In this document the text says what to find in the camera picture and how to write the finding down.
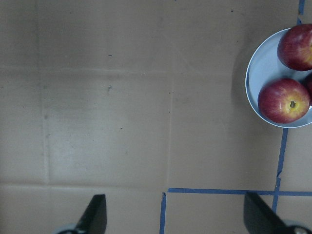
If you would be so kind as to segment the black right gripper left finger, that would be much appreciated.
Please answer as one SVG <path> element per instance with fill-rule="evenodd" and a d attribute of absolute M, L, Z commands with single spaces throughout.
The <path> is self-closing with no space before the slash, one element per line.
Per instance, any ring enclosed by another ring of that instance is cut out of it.
<path fill-rule="evenodd" d="M 94 195 L 77 222 L 75 234 L 104 234 L 107 227 L 106 196 Z"/>

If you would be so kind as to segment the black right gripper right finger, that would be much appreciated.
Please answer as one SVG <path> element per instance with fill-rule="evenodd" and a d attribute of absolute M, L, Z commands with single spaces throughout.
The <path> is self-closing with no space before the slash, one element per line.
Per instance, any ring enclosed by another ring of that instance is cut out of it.
<path fill-rule="evenodd" d="M 244 225 L 250 234 L 292 234 L 287 226 L 257 193 L 244 196 Z"/>

